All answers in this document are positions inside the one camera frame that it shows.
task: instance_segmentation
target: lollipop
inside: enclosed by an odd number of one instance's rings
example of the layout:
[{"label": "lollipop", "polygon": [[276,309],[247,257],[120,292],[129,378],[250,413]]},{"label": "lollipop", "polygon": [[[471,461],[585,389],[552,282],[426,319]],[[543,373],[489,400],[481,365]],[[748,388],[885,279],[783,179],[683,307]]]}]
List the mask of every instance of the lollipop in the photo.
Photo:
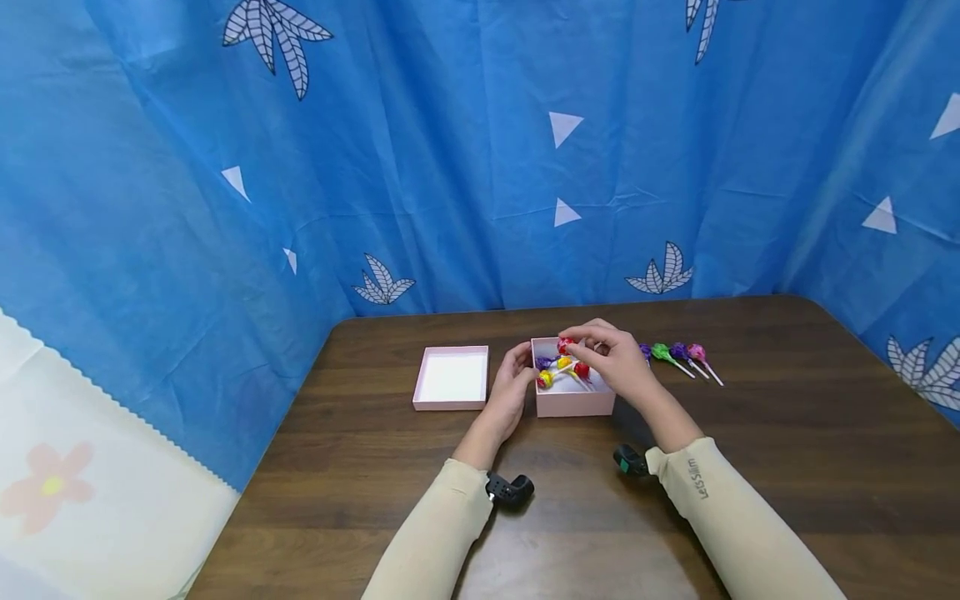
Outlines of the lollipop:
[{"label": "lollipop", "polygon": [[696,358],[701,363],[703,363],[704,367],[707,367],[707,371],[709,371],[710,374],[713,375],[713,378],[716,379],[717,383],[719,383],[722,387],[723,381],[721,381],[720,377],[718,377],[717,374],[713,372],[713,369],[710,368],[710,363],[707,362],[707,351],[704,350],[704,347],[700,346],[699,344],[691,344],[687,348],[687,351],[690,352],[690,356],[692,356],[693,358]]},{"label": "lollipop", "polygon": [[553,358],[550,358],[548,356],[538,356],[537,360],[534,361],[537,363],[537,371],[546,371],[551,365],[553,365],[553,361],[557,360],[557,358],[559,357],[554,356]]},{"label": "lollipop", "polygon": [[587,384],[586,381],[584,381],[583,379],[581,379],[581,378],[580,378],[580,374],[577,373],[577,367],[580,367],[580,365],[583,365],[583,363],[573,363],[572,365],[567,365],[566,369],[564,369],[564,370],[561,371],[561,372],[566,372],[566,374],[568,374],[568,375],[570,375],[571,377],[573,377],[573,380],[576,381],[577,383],[579,383],[579,384],[581,385],[581,387],[583,387],[583,388],[584,388],[585,390],[587,390],[588,392],[592,392],[592,391],[593,391],[593,387],[590,386],[589,384]]},{"label": "lollipop", "polygon": [[557,352],[566,355],[566,347],[569,344],[576,344],[576,342],[570,338],[560,338],[560,341],[557,342]]},{"label": "lollipop", "polygon": [[550,371],[541,371],[537,377],[537,387],[546,390],[553,385],[553,374]]},{"label": "lollipop", "polygon": [[676,344],[671,346],[670,356],[673,356],[678,361],[685,360],[686,364],[696,369],[697,372],[704,377],[704,379],[707,379],[707,380],[710,379],[709,375],[707,375],[703,369],[701,369],[700,367],[697,367],[697,363],[690,360],[690,353],[686,351],[686,346],[684,346],[683,343],[677,342]]},{"label": "lollipop", "polygon": [[573,372],[584,381],[590,381],[590,367],[587,363],[577,363],[573,366]]},{"label": "lollipop", "polygon": [[643,358],[647,359],[647,367],[650,366],[650,347],[646,344],[640,344],[640,351],[643,352]]},{"label": "lollipop", "polygon": [[692,372],[688,371],[683,365],[675,361],[673,359],[673,356],[670,356],[670,348],[668,348],[666,344],[659,344],[659,343],[654,344],[652,351],[653,351],[654,358],[657,358],[659,360],[665,360],[666,362],[670,363],[677,369],[680,369],[681,371],[685,372],[690,379],[697,378],[696,375],[694,375]]}]

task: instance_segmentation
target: white triangle pattern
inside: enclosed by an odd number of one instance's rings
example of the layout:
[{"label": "white triangle pattern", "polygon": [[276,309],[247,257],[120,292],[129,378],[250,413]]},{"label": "white triangle pattern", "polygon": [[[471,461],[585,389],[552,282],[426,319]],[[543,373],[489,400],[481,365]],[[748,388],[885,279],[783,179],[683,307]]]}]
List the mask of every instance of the white triangle pattern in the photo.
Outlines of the white triangle pattern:
[{"label": "white triangle pattern", "polygon": [[894,217],[894,205],[889,196],[884,198],[883,202],[878,204],[874,211],[864,219],[863,227],[897,234],[897,218]]},{"label": "white triangle pattern", "polygon": [[944,113],[940,115],[937,121],[937,127],[933,128],[930,139],[947,135],[948,133],[960,130],[960,94],[953,94],[944,108]]},{"label": "white triangle pattern", "polygon": [[562,112],[550,113],[550,127],[553,128],[554,148],[560,148],[560,145],[566,141],[573,130],[584,120],[584,117],[578,117],[575,114],[564,114]]},{"label": "white triangle pattern", "polygon": [[583,219],[583,217],[577,214],[576,210],[570,208],[563,200],[557,199],[557,209],[553,213],[553,227],[558,228],[561,225],[580,219]]},{"label": "white triangle pattern", "polygon": [[284,248],[283,253],[287,255],[287,261],[290,262],[290,268],[293,269],[294,275],[297,274],[297,253],[290,250],[289,248]]},{"label": "white triangle pattern", "polygon": [[244,189],[243,186],[243,173],[240,172],[239,166],[224,169],[220,172],[220,174],[223,175],[224,179],[233,186],[233,189],[240,192],[240,195],[243,196],[247,202],[250,201],[250,197],[247,196],[247,190]]}]

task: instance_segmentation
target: green lollipop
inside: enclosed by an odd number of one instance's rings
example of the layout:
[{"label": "green lollipop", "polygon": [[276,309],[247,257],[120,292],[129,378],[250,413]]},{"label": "green lollipop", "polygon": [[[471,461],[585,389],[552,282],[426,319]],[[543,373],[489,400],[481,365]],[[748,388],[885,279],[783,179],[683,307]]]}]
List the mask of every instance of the green lollipop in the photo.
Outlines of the green lollipop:
[{"label": "green lollipop", "polygon": [[650,352],[651,354],[654,355],[654,358],[658,360],[666,361],[671,365],[673,365],[674,367],[676,367],[677,369],[680,369],[681,371],[685,372],[686,376],[689,377],[690,379],[697,378],[696,375],[694,375],[692,372],[685,369],[683,365],[681,365],[676,360],[674,360],[673,356],[670,356],[670,348],[667,346],[667,344],[653,344],[653,347],[650,348]]}]

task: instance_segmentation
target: black device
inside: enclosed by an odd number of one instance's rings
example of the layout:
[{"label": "black device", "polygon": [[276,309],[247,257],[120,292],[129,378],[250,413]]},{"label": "black device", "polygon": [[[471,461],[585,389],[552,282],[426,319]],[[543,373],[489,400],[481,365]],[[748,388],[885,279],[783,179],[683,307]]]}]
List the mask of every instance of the black device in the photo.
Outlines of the black device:
[{"label": "black device", "polygon": [[643,455],[637,453],[629,444],[617,446],[616,450],[613,451],[613,460],[620,467],[620,470],[627,475],[646,477],[650,474],[650,469],[647,468],[647,461],[643,458]]},{"label": "black device", "polygon": [[512,483],[507,483],[503,477],[490,473],[487,493],[496,506],[516,510],[522,508],[534,495],[534,482],[526,475],[518,475]]}]

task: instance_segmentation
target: red lollipop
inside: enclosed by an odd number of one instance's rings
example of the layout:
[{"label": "red lollipop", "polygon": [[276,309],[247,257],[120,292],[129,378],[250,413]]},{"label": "red lollipop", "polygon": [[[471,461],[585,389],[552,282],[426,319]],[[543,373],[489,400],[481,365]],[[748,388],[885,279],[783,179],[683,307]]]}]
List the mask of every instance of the red lollipop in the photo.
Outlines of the red lollipop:
[{"label": "red lollipop", "polygon": [[584,381],[590,381],[590,367],[587,363],[577,363],[573,366],[573,372]]},{"label": "red lollipop", "polygon": [[576,342],[571,340],[570,338],[560,338],[560,341],[557,342],[557,352],[566,356],[567,355],[566,347],[569,344],[576,344]]}]

